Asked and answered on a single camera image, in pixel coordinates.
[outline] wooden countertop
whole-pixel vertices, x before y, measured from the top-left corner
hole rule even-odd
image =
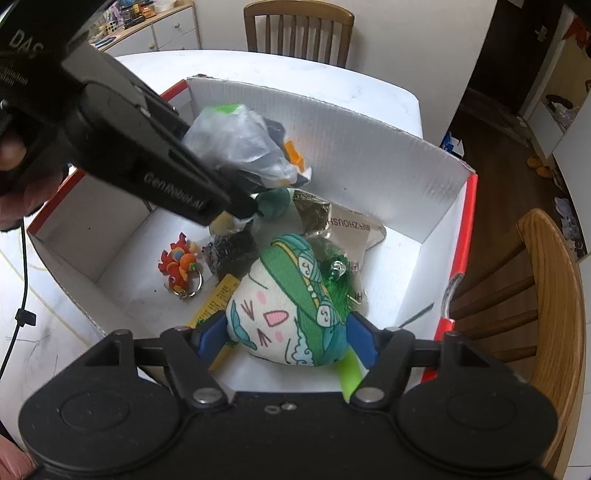
[[[158,20],[162,20],[163,18],[169,17],[170,15],[180,12],[181,10],[185,10],[187,8],[192,8],[192,7],[193,6],[191,4],[180,5],[179,7],[174,7],[174,8],[171,8],[170,10],[166,10],[166,12],[156,14],[154,17],[147,18],[142,23],[140,23],[138,25],[134,25],[133,27],[128,28],[127,30],[119,30],[119,31],[113,33],[112,35],[107,35],[105,38],[115,37],[115,39],[111,43],[99,48],[99,50],[105,51],[107,48],[112,47],[116,43],[120,42],[124,38],[129,37],[131,34],[137,32],[138,30],[141,30],[142,28],[145,28],[145,27],[157,22]]]

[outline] plush toy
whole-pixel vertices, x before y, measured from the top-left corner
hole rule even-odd
[[[308,242],[275,238],[226,308],[228,334],[256,357],[287,365],[327,365],[344,357],[345,319],[323,283]]]
[[[188,240],[184,233],[178,241],[170,244],[170,252],[162,251],[158,269],[168,275],[168,288],[176,293],[185,293],[189,282],[189,272],[197,270],[199,245]]]

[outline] green tassel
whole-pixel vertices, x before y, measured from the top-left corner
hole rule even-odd
[[[351,285],[349,260],[342,254],[335,254],[320,263],[320,273],[340,321],[344,323],[351,312],[349,297],[355,296]]]

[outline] pink mouth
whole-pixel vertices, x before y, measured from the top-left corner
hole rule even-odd
[[[273,310],[271,312],[265,312],[262,315],[265,317],[269,327],[276,327],[277,325],[282,324],[290,316],[285,310]]]

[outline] orange slipper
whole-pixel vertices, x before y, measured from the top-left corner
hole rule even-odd
[[[544,177],[545,179],[551,179],[554,175],[552,171],[548,167],[540,167],[536,168],[535,172],[540,176]]]
[[[527,166],[529,168],[540,168],[543,167],[544,164],[539,157],[530,157],[527,159]]]

